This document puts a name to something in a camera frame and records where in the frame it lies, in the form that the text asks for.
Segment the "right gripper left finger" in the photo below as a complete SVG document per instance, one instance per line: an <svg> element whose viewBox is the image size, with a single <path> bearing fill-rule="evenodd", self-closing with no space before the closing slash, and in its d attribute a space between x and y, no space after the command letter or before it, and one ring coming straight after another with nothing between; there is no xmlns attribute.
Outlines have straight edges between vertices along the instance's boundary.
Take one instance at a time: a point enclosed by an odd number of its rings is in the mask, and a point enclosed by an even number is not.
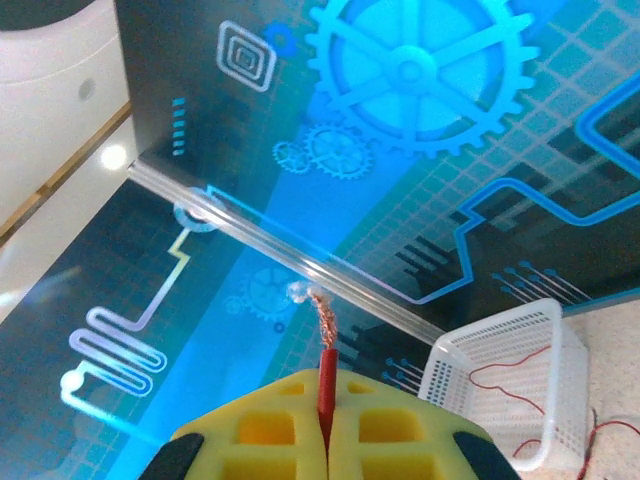
<svg viewBox="0 0 640 480"><path fill-rule="evenodd" d="M329 480L318 377L299 371L179 427L142 480Z"/></svg>

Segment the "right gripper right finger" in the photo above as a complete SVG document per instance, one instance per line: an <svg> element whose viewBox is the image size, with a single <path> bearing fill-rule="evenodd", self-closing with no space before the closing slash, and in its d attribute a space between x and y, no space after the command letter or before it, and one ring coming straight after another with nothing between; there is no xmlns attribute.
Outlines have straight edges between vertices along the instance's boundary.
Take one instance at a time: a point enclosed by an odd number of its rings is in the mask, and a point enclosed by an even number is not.
<svg viewBox="0 0 640 480"><path fill-rule="evenodd" d="M385 383L337 372L328 480L522 480L470 420Z"/></svg>

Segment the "white plastic mesh basket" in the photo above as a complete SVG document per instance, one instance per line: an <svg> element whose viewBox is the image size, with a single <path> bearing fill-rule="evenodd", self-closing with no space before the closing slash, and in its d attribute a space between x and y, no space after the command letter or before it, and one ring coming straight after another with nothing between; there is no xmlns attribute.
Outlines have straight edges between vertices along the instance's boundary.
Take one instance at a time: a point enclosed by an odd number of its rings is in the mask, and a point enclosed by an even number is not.
<svg viewBox="0 0 640 480"><path fill-rule="evenodd" d="M560 304L541 299L441 336L418 396L481 426L519 472L578 472L588 373L588 350Z"/></svg>

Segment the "aluminium frame post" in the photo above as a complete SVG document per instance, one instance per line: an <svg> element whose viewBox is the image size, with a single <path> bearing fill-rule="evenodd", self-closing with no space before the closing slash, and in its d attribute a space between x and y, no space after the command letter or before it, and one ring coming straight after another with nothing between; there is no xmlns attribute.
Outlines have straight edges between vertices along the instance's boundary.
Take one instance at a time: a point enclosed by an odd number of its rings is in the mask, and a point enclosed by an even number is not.
<svg viewBox="0 0 640 480"><path fill-rule="evenodd" d="M205 195L137 160L129 168L131 180L163 199L218 227L226 235L295 271L312 284L342 298L389 325L432 345L444 334L436 325L398 305L382 293L341 272L335 261L320 261L291 243L264 230L241 213L221 209Z"/></svg>

